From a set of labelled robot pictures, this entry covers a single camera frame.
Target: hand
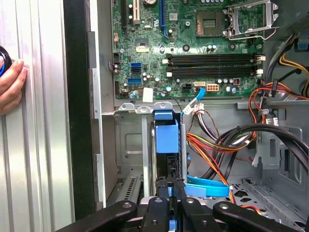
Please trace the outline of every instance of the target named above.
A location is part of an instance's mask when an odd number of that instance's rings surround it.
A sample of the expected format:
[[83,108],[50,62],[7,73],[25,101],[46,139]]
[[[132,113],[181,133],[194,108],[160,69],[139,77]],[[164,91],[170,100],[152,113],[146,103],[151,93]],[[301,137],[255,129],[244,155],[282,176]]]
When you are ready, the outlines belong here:
[[[3,64],[3,57],[0,56],[0,68]],[[22,97],[21,89],[25,83],[27,72],[24,62],[17,60],[0,77],[0,116],[19,105]]]

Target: metal frame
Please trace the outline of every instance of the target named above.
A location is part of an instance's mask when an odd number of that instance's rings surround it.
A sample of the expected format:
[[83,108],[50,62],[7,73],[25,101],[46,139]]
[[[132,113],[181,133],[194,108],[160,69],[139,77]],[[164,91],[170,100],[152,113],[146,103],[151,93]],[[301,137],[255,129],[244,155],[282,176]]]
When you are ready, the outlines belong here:
[[0,4],[0,43],[28,68],[22,103],[0,121],[4,232],[74,221],[63,20],[60,0]]

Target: blue pci slot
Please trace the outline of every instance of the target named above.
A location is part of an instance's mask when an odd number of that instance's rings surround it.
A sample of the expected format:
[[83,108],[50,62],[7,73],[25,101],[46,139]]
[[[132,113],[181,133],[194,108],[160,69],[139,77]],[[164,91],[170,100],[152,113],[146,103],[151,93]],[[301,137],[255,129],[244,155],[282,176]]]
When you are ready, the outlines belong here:
[[164,37],[169,39],[165,25],[165,0],[159,0],[159,24]]

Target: blue object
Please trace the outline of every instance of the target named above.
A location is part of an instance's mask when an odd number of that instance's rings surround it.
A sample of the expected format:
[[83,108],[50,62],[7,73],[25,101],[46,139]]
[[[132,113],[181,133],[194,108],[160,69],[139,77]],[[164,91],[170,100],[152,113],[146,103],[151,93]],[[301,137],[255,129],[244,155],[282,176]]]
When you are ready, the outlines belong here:
[[205,93],[206,93],[206,89],[200,88],[200,89],[199,89],[199,93],[198,93],[198,95],[196,96],[196,99],[197,99],[198,101],[200,101],[200,100],[204,97]]
[[172,197],[173,196],[173,187],[168,187],[169,190],[169,196]]
[[154,117],[155,120],[173,120],[173,112],[171,110],[156,110]]
[[132,69],[141,69],[141,62],[132,62],[130,64],[130,68],[132,68]]
[[159,25],[165,38],[169,39],[165,25],[165,0],[159,0]]
[[5,63],[3,64],[3,66],[0,70],[0,76],[2,76],[2,74],[4,74],[4,70],[5,70]]
[[206,190],[205,196],[203,197],[227,197],[229,195],[230,188],[229,186],[213,180],[206,180],[206,179],[200,179],[192,176],[188,176],[188,181],[191,183],[186,183],[186,194],[201,197],[200,195],[203,194],[202,189]]
[[174,125],[162,125],[155,127],[155,140],[157,153],[179,153],[178,122]]
[[194,197],[207,197],[206,189],[203,187],[197,187],[192,184],[185,184],[184,191],[186,195],[194,196]]
[[176,221],[175,220],[169,221],[169,230],[170,231],[176,231]]
[[141,84],[141,78],[128,78],[127,83],[129,85],[140,85]]

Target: black ram slot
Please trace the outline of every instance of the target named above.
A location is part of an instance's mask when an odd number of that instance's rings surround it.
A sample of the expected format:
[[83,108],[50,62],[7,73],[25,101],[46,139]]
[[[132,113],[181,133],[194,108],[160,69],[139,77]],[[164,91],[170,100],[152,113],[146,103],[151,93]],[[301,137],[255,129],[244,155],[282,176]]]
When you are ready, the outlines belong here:
[[121,27],[122,30],[125,33],[125,36],[127,36],[127,4],[126,0],[121,1]]
[[167,54],[170,66],[199,66],[214,64],[251,64],[255,62],[254,54],[209,54],[173,56]]
[[226,78],[249,77],[255,74],[255,68],[245,67],[201,67],[201,68],[172,68],[172,78]]

